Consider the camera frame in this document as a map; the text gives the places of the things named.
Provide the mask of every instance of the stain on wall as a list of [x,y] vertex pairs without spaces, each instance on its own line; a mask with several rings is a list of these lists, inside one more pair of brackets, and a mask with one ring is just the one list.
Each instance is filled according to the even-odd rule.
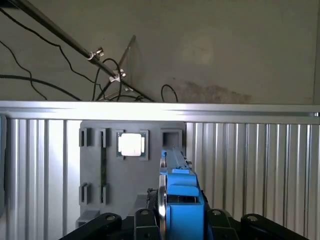
[[[192,81],[177,81],[175,78],[167,84],[174,88],[180,103],[250,104],[253,102],[251,95],[241,94],[219,85],[201,86]],[[176,101],[168,87],[163,90],[163,97],[168,102]]]

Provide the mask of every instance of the gray wall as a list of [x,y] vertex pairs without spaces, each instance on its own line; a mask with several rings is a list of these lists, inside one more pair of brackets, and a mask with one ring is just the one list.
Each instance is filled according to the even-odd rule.
[[[171,84],[188,103],[313,102],[318,0],[30,1],[88,50],[102,46],[117,61],[135,34],[133,85],[158,101],[161,86]],[[23,12],[8,12],[61,43]],[[0,40],[35,78],[91,98],[92,83],[70,72],[57,48],[2,14],[0,23]],[[96,68],[62,46],[74,68],[93,79]],[[27,76],[2,46],[0,52],[1,73]],[[28,82],[1,80],[0,86],[0,100],[42,99]],[[49,100],[70,100],[38,88]],[[169,90],[166,96],[174,101]]]

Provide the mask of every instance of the white light square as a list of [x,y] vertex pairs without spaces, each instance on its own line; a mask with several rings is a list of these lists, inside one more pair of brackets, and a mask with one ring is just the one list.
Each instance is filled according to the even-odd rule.
[[142,136],[137,133],[123,133],[118,139],[118,149],[125,157],[139,157],[142,149]]

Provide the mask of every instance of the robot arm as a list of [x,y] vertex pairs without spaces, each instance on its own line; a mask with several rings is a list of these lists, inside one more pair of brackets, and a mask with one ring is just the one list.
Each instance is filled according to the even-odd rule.
[[104,213],[62,240],[306,240],[258,214],[240,221],[211,209],[197,175],[179,149],[162,151],[159,188],[149,189],[145,208],[123,219]]

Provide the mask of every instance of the corrugated metal wall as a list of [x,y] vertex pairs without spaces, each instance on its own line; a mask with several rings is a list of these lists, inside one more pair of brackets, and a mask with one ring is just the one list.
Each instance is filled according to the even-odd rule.
[[7,209],[0,239],[57,240],[80,216],[81,121],[17,120],[8,124]]
[[[9,121],[0,239],[56,240],[80,216],[77,120]],[[187,123],[187,157],[215,208],[320,240],[319,125]]]
[[188,123],[187,158],[211,206],[320,239],[319,125]]

